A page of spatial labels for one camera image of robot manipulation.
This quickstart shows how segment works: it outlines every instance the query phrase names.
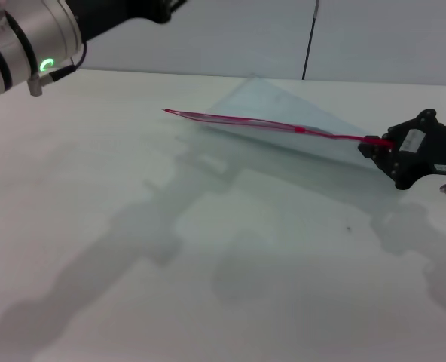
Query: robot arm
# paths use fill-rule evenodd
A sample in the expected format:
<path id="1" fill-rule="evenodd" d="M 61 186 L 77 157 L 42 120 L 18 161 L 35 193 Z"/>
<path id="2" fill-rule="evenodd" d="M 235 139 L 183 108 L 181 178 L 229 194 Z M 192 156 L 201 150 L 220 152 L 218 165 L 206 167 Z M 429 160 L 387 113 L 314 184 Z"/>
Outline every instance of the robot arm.
<path id="1" fill-rule="evenodd" d="M 167 23 L 185 1 L 0 0 L 0 94 L 28 81 L 31 94 L 40 96 L 43 86 L 78 65 L 39 74 L 86 50 L 86 41 L 135 17 Z"/>

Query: white wall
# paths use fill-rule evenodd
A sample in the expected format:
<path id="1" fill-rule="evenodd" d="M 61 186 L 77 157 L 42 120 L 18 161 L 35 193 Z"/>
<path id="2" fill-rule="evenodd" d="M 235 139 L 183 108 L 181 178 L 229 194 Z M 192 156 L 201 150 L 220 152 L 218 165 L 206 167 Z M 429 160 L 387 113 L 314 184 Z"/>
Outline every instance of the white wall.
<path id="1" fill-rule="evenodd" d="M 446 0 L 322 0 L 307 79 L 446 84 Z"/>
<path id="2" fill-rule="evenodd" d="M 90 44 L 90 69 L 300 79 L 315 0 L 190 0 L 167 26 L 132 20 Z"/>

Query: table surface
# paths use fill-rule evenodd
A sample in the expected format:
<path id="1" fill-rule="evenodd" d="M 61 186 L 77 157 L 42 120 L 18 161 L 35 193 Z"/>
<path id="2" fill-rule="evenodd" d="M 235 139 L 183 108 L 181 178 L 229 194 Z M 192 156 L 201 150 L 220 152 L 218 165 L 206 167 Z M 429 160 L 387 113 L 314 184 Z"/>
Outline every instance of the table surface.
<path id="1" fill-rule="evenodd" d="M 0 97 L 0 362 L 446 362 L 446 182 L 208 130 L 243 80 Z M 446 87 L 271 81 L 382 134 Z"/>

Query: clear plastic bag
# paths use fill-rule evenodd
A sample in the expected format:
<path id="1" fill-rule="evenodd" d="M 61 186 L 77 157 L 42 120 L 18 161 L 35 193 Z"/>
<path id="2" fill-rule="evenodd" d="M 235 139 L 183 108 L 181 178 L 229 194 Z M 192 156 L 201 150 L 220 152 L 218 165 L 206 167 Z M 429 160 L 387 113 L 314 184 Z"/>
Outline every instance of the clear plastic bag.
<path id="1" fill-rule="evenodd" d="M 365 132 L 267 81 L 245 82 L 207 113 L 166 110 L 209 127 L 348 164 L 376 168 L 357 146 Z"/>

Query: black cable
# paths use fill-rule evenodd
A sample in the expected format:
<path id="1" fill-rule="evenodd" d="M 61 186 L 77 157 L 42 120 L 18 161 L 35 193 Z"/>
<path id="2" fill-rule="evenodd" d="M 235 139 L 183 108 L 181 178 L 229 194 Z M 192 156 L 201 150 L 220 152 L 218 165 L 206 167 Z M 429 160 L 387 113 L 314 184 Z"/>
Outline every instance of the black cable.
<path id="1" fill-rule="evenodd" d="M 305 75 L 307 74 L 308 58 L 309 58 L 309 56 L 310 56 L 310 48 L 312 47 L 312 38 L 313 38 L 313 31 L 314 31 L 314 29 L 315 29 L 315 22 L 316 22 L 316 19 L 313 18 L 313 21 L 312 21 L 312 30 L 310 30 L 310 39 L 309 39 L 309 41 L 308 41 L 307 56 L 305 57 L 304 74 L 303 74 L 302 77 L 301 77 L 302 81 L 305 80 Z"/>
<path id="2" fill-rule="evenodd" d="M 315 30 L 316 16 L 319 13 L 320 0 L 315 1 L 315 10 L 313 11 L 312 29 L 310 30 L 310 38 L 308 39 L 307 56 L 305 57 L 304 74 L 302 75 L 302 81 L 305 80 L 307 75 L 308 58 L 310 57 L 310 49 L 312 48 L 313 31 Z"/>
<path id="3" fill-rule="evenodd" d="M 67 77 L 69 74 L 72 74 L 73 72 L 78 70 L 79 67 L 82 66 L 82 63 L 84 63 L 84 61 L 86 60 L 86 56 L 87 56 L 87 44 L 84 43 L 83 46 L 84 46 L 84 48 L 82 51 L 81 59 L 78 61 L 77 64 L 65 66 L 64 68 L 58 69 L 50 74 L 50 77 L 52 78 L 54 83 L 56 81 L 61 80 L 62 78 Z"/>
<path id="4" fill-rule="evenodd" d="M 87 56 L 87 43 L 83 43 L 83 50 L 82 50 L 81 59 L 75 65 L 76 69 L 79 69 L 82 66 L 82 63 L 84 63 L 84 61 L 86 60 L 86 56 Z"/>

